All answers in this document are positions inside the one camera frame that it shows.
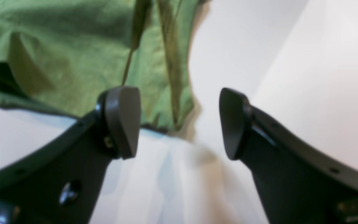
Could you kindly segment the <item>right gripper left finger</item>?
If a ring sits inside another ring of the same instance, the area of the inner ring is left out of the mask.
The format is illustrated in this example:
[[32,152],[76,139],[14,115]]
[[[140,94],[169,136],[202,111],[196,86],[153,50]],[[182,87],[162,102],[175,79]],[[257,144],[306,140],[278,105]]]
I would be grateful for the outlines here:
[[0,224],[89,223],[109,164],[136,156],[140,120],[137,87],[101,93],[63,134],[0,169]]

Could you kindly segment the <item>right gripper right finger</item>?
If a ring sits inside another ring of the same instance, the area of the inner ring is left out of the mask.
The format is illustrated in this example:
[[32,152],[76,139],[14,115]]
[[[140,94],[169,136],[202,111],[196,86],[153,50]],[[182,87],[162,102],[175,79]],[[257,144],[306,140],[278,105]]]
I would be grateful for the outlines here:
[[243,93],[223,88],[223,143],[251,172],[271,224],[358,224],[358,171],[314,149]]

